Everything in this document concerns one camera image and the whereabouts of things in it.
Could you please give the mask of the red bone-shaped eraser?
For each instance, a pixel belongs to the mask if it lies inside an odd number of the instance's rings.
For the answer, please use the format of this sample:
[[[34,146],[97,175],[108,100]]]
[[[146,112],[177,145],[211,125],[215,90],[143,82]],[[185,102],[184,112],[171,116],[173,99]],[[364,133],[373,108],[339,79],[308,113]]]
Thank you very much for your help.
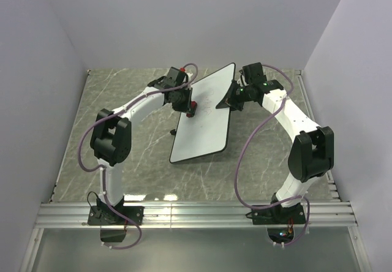
[[[197,109],[197,103],[196,101],[193,100],[190,102],[189,109],[186,113],[186,116],[188,118],[193,118],[195,116],[196,109]]]

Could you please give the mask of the white whiteboard black frame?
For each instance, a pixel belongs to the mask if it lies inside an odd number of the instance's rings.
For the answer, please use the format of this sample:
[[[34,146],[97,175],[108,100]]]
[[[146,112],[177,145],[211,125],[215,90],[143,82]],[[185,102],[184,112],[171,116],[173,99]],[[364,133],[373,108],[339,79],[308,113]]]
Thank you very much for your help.
[[[216,106],[228,91],[235,70],[235,63],[227,64],[192,85],[192,100],[197,108],[191,118],[180,114],[170,163],[220,153],[227,147],[230,109],[217,109]]]

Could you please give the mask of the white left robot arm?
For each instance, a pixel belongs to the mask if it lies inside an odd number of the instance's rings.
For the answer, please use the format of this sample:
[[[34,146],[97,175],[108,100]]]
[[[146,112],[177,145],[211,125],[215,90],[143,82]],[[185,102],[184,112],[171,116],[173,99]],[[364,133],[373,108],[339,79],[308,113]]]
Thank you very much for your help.
[[[174,111],[195,115],[197,103],[192,100],[194,74],[186,68],[171,67],[166,75],[148,83],[147,87],[130,102],[114,110],[102,109],[96,119],[90,147],[100,167],[101,201],[106,203],[102,217],[109,224],[117,224],[124,217],[124,209],[118,205],[124,198],[121,188],[122,163],[132,148],[132,131],[152,112],[166,104]]]

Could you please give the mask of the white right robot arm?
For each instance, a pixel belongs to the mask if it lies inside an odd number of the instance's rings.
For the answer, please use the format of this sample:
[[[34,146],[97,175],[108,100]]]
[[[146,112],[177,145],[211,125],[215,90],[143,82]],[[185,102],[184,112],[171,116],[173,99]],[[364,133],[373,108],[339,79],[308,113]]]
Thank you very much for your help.
[[[259,210],[270,209],[272,219],[283,223],[291,217],[291,207],[301,202],[310,186],[333,168],[334,132],[308,118],[291,100],[293,85],[285,90],[277,80],[268,80],[263,69],[264,65],[259,62],[244,66],[240,72],[244,82],[232,81],[216,107],[241,111],[246,102],[255,102],[270,113],[251,133],[243,150],[271,119],[276,119],[290,137],[288,176],[272,202],[258,207]]]

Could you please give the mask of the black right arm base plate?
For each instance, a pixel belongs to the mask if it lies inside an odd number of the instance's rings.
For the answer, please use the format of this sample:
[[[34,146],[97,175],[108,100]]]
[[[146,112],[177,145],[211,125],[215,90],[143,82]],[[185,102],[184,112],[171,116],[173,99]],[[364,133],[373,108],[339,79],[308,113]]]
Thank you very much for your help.
[[[246,214],[254,225],[305,224],[306,215],[300,203],[289,208],[280,205],[265,210],[251,209]]]

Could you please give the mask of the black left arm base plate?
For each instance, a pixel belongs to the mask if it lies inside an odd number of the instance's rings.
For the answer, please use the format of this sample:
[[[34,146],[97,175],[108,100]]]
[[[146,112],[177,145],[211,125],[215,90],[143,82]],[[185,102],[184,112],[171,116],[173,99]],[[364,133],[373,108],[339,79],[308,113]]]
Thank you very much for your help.
[[[123,216],[128,217],[134,221],[137,225],[141,225],[143,221],[143,206],[124,206],[121,210],[118,210]],[[128,225],[126,220],[118,214],[112,212],[108,208],[101,208],[98,206],[92,206],[89,211],[88,225],[91,226],[106,226],[106,225]]]

